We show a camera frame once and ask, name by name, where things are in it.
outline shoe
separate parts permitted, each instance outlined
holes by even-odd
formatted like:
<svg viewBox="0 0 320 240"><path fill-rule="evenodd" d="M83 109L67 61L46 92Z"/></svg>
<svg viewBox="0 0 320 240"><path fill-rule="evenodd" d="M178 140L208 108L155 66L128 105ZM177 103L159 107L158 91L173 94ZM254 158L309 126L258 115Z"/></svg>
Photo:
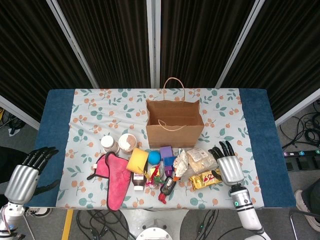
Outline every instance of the shoe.
<svg viewBox="0 0 320 240"><path fill-rule="evenodd" d="M47 208L47 207L38 207L38 208L28 208L25 211L27 216L33 216L36 218L44 218L49 216L52 213L52 208Z"/></svg>
<svg viewBox="0 0 320 240"><path fill-rule="evenodd" d="M307 206L305 205L304 200L302 199L301 193L302 193L301 189L295 191L295 193L294 193L294 197L295 197L295 201L296 201L296 207L300 211L310 212L309 209L307 208ZM308 221L309 225L314 230L316 230L317 232L320 232L320 223L317 222L316 219L313 216L304 215L304 217L306 218L306 220Z"/></svg>

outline silver robotic hand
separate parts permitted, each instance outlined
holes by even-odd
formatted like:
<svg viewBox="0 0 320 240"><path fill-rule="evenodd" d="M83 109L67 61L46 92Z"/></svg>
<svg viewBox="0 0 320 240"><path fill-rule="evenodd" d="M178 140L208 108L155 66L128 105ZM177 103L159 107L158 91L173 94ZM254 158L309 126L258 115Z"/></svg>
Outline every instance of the silver robotic hand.
<svg viewBox="0 0 320 240"><path fill-rule="evenodd" d="M59 183L55 181L49 186L36 188L39 176L48 160L58 152L55 147L34 150L28 154L21 165L15 167L4 193L9 202L0 210L0 239L24 238L23 235L17 234L17 222L25 212L23 205L29 202L33 195L55 187Z"/></svg>
<svg viewBox="0 0 320 240"><path fill-rule="evenodd" d="M223 153L216 146L209 152L217 160L222 181L231 187L230 195L243 228L255 234L245 240L271 240L258 219L248 189L241 185L245 176L231 144L228 141L226 145L221 141L219 143Z"/></svg>

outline yellow sponge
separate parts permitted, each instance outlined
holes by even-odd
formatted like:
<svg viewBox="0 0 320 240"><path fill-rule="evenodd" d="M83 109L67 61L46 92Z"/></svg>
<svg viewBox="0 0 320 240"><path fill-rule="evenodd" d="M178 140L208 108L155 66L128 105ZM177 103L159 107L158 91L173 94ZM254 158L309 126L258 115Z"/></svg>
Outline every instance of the yellow sponge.
<svg viewBox="0 0 320 240"><path fill-rule="evenodd" d="M149 153L139 148L133 149L126 169L135 174L143 174Z"/></svg>

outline brown paper bag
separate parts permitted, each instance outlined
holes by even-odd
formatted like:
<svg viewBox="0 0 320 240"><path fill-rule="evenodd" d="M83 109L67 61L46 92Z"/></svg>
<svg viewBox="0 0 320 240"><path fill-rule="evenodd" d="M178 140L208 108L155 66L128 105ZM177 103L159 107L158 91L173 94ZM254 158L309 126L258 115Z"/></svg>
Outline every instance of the brown paper bag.
<svg viewBox="0 0 320 240"><path fill-rule="evenodd" d="M205 125L199 113L199 100L196 102L165 100L163 92L162 101L146 101L148 122L146 133L150 148L171 146L173 148L192 148L196 145Z"/></svg>

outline small bottle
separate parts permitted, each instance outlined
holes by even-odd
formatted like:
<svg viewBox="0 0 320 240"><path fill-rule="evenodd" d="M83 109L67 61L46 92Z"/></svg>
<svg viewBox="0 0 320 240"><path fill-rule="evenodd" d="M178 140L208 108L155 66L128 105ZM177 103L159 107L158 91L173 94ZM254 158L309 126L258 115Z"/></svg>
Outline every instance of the small bottle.
<svg viewBox="0 0 320 240"><path fill-rule="evenodd" d="M144 165L144 171L148 171L148 163L146 162ZM133 189L135 191L143 191L145 189L145 184L147 182L147 178L144 174L132 174L132 183L133 183Z"/></svg>
<svg viewBox="0 0 320 240"><path fill-rule="evenodd" d="M160 188L160 194L158 196L158 200L162 202L163 204L166 204L166 196L170 195L172 190L175 188L176 181L172 179L172 177L168 176L165 179L165 183Z"/></svg>
<svg viewBox="0 0 320 240"><path fill-rule="evenodd" d="M104 148L106 153L114 152L115 154L119 153L120 147L118 142L114 140L114 138L110 135L104 136L101 138L101 145Z"/></svg>

